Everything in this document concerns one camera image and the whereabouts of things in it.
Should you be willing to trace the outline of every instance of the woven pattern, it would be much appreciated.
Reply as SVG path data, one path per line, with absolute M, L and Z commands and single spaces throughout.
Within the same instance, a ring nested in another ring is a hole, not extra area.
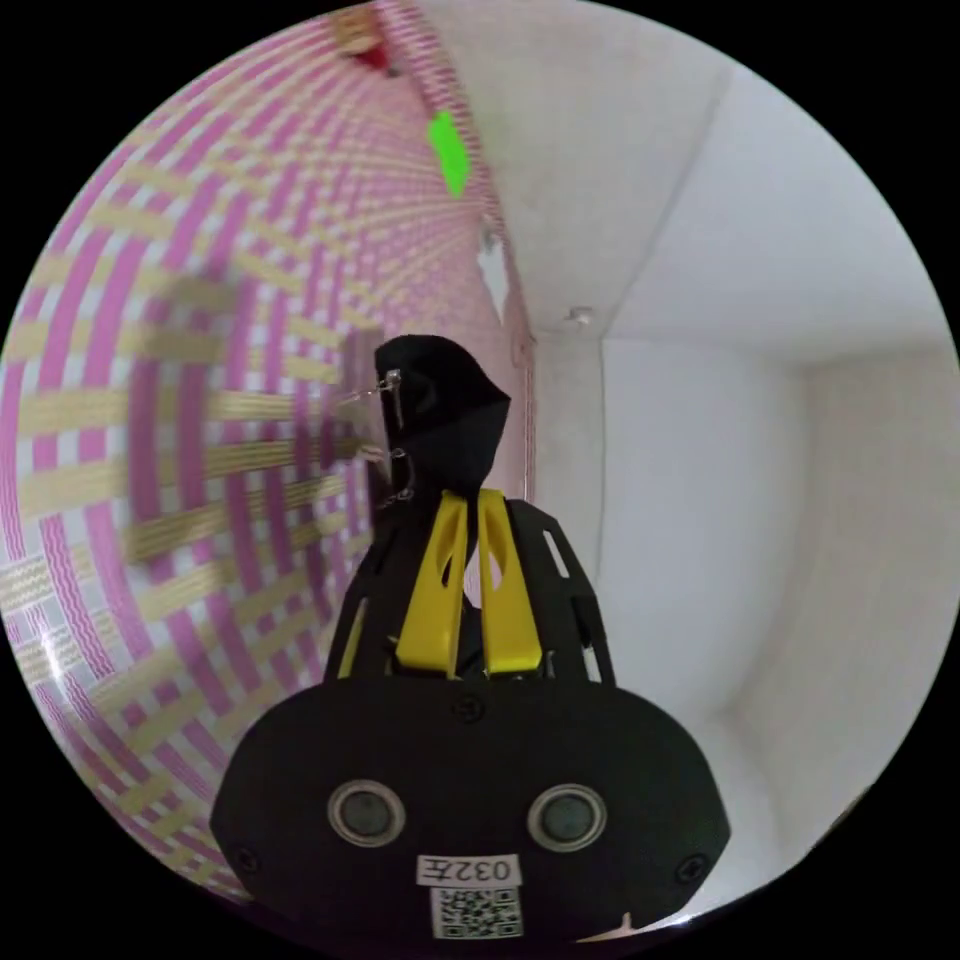
M 491 483 L 526 482 L 522 302 L 501 326 L 476 264 L 481 212 L 503 230 L 489 175 L 468 134 L 476 181 L 447 195 L 424 91 L 468 125 L 465 101 L 412 5 L 378 6 L 404 76 L 344 61 L 321 18 L 134 131 L 57 227 L 0 366 L 0 609 L 20 669 L 124 829 L 227 896 L 220 777 L 266 708 L 322 678 L 369 541 L 330 414 L 350 338 L 462 342 L 515 399 Z

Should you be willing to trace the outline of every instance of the black background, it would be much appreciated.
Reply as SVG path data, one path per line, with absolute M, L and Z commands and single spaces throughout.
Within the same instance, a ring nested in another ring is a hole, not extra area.
M 745 63 L 819 120 L 888 199 L 948 316 L 956 316 L 948 289 L 956 267 L 947 258 L 958 250 L 958 164 L 949 144 L 960 85 L 948 66 L 955 40 L 946 11 L 913 4 L 884 16 L 876 8 L 855 14 L 853 5 L 768 4 L 762 12 L 710 5 L 703 13 L 701 6 L 644 4 L 641 12 Z M 147 113 L 227 55 L 325 9 L 196 3 L 114 13 L 73 4 L 61 12 L 37 3 L 20 5 L 13 19 L 8 12 L 5 214 L 16 249 L 4 264 L 4 315 L 70 201 Z M 44 954 L 309 955 L 212 906 L 115 828 L 46 733 L 6 645 L 0 657 L 8 677 L 0 794 L 8 936 L 26 937 Z M 931 934 L 951 930 L 948 892 L 957 889 L 960 858 L 948 786 L 958 756 L 947 699 L 955 665 L 954 649 L 877 786 L 798 868 L 648 955 L 922 950 Z

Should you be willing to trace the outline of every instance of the green marker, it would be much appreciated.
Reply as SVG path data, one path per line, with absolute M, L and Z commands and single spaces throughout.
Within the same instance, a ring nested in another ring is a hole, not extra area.
M 443 110 L 430 121 L 428 137 L 440 160 L 447 189 L 459 197 L 470 178 L 470 157 L 449 112 Z

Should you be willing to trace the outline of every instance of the qr code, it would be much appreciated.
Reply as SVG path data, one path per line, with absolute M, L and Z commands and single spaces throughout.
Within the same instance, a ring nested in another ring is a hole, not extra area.
M 433 935 L 438 940 L 498 940 L 523 935 L 516 887 L 459 890 L 433 887 Z

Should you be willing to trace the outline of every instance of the white wall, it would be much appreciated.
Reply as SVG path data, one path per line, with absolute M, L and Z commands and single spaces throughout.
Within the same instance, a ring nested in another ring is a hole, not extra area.
M 618 685 L 683 722 L 767 639 L 806 476 L 802 379 L 711 347 L 606 341 L 597 594 Z
M 811 487 L 789 589 L 735 713 L 774 796 L 785 866 L 892 758 L 960 602 L 955 350 L 811 374 Z
M 812 362 L 939 342 L 945 327 L 919 256 L 863 171 L 737 67 L 612 334 Z
M 581 0 L 419 0 L 453 57 L 537 329 L 599 336 L 647 253 L 730 72 L 668 27 Z
M 595 584 L 604 494 L 599 341 L 540 337 L 534 377 L 536 504 L 559 520 L 580 565 Z

